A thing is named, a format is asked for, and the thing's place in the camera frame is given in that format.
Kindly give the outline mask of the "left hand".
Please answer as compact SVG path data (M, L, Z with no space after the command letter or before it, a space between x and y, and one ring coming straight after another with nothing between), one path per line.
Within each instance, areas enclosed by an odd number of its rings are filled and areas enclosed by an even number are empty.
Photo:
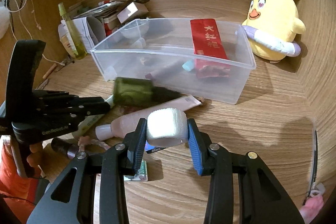
M41 169L39 168L40 163L42 162L43 156L43 145L42 142L31 144L30 145L30 154L27 157L27 162L30 167L34 169L34 175L40 176Z

